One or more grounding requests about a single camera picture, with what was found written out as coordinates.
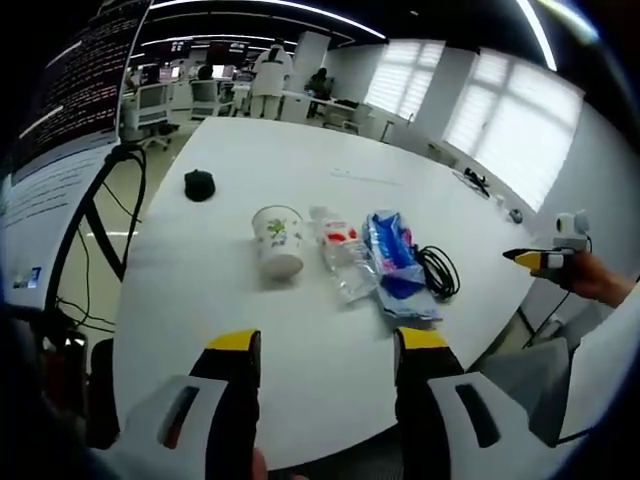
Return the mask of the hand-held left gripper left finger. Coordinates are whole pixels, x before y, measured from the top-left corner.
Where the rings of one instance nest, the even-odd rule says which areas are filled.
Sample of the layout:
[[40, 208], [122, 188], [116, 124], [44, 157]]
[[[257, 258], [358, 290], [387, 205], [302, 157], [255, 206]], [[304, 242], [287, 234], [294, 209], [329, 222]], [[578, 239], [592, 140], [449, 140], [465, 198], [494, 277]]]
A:
[[250, 479], [259, 420], [261, 332], [223, 334], [187, 375], [133, 407], [117, 440], [121, 479]]

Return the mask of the person's right hand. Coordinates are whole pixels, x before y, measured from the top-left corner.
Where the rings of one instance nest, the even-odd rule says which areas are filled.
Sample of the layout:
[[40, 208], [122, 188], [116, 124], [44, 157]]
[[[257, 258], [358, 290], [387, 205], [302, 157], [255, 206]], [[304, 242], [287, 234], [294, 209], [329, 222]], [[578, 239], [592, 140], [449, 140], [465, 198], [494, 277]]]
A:
[[612, 308], [619, 306], [635, 288], [633, 281], [610, 271], [589, 252], [579, 252], [570, 258], [564, 278], [573, 293]]

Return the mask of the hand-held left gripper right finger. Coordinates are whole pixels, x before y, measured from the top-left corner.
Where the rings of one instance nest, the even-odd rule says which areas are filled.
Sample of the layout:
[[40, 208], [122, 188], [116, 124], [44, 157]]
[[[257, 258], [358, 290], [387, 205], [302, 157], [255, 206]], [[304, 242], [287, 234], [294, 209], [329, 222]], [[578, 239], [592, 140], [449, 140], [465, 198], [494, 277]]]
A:
[[395, 415], [406, 479], [533, 479], [543, 445], [526, 411], [466, 373], [436, 331], [394, 332]]

